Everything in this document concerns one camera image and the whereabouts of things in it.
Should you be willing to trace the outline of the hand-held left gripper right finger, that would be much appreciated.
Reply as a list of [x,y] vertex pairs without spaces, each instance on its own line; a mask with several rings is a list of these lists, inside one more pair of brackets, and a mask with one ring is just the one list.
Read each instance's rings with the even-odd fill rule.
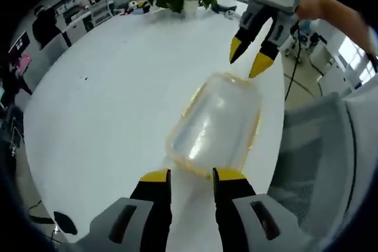
[[224,251],[315,251],[297,217],[230,168],[213,169],[216,223]]

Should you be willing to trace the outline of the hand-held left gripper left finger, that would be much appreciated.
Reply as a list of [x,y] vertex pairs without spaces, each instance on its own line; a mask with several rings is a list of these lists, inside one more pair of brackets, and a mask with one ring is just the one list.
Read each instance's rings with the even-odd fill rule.
[[128,198],[120,198],[90,223],[74,251],[165,251],[172,223],[171,170],[144,175]]

